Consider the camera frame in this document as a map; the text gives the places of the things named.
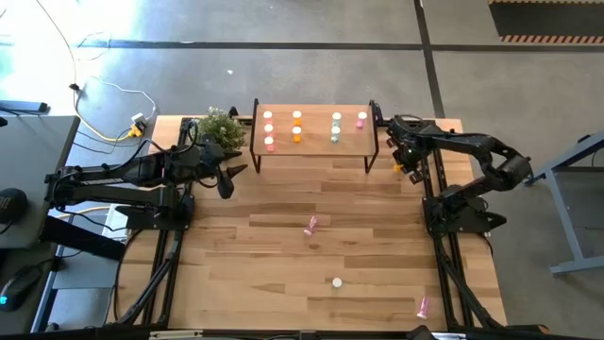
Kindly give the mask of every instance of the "metal table frame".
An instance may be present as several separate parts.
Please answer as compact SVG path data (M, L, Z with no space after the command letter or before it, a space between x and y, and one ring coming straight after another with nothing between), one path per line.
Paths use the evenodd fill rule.
M568 245L573 253L574 260L560 263L558 265L552 265L549 267L549 271L554 276L559 276L561 274L570 273L579 270L591 269L604 267L604 256L597 257L586 257L581 249L579 244L579 240L577 235L575 234L575 226L571 220L570 213L568 210L570 209L570 204L568 202L564 202L564 198L562 197L561 187L556 180L558 173L568 170L568 168L584 159L585 157L594 154L597 150L604 147L604 130L600 131L596 135L589 136L573 146L571 149L564 152L560 157L551 161L550 163L543 166L539 171L534 175L531 179L525 182L526 186L532 186L539 179L545 179L547 185L549 186L549 190L554 198L554 203L556 204L556 209L558 210L558 214L560 215L560 219L562 221L562 226L564 228L564 233L566 234L566 239L568 240ZM597 170L595 168L588 168L586 170Z

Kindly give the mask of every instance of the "desk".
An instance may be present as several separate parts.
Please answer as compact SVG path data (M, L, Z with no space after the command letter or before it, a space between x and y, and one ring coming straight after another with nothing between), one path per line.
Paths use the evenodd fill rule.
M162 147L175 144L181 119L160 116L153 139ZM461 131L460 120L437 124ZM378 137L380 153L368 175L354 158L283 156L267 158L260 174L250 166L238 175L230 200L194 186L170 328L408 331L425 324L444 330L434 247L422 220L424 187L393 171L385 130ZM228 164L251 164L249 150L242 152ZM473 178L468 156L443 151L443 158L449 183ZM313 215L318 230L308 238L302 230ZM157 236L143 231L126 254L121 314L147 284ZM505 324L488 246L476 235L459 238L469 286ZM334 277L344 281L340 289L331 288ZM415 316L424 295L430 301L425 321ZM455 289L451 295L461 320L459 295ZM161 301L160 289L156 312Z

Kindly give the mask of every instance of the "white ball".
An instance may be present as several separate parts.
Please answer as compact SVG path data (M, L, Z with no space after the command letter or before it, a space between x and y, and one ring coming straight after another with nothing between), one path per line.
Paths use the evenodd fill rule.
M333 286L335 288L340 288L340 287L342 287L342 279L335 278L335 279L333 279L333 281L331 282L331 284L333 284Z

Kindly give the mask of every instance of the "pink object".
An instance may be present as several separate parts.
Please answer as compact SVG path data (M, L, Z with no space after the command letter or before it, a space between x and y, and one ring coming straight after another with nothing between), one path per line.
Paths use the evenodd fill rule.
M426 320L428 318L428 297L422 298L422 305L419 307L417 317Z
M357 128L362 128L365 125L365 120L367 119L366 112L359 112L359 120L357 121Z
M310 218L309 225L304 229L304 233L308 236L312 236L314 234L314 226L317 224L319 220L317 216L313 216Z

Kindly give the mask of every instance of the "computer mouse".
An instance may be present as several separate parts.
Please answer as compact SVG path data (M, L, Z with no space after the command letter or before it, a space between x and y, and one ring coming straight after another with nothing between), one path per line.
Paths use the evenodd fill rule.
M25 302L42 271L36 265L26 265L8 280L0 292L0 311L12 312Z
M27 195L15 188L0 191L0 223L17 222L27 210Z

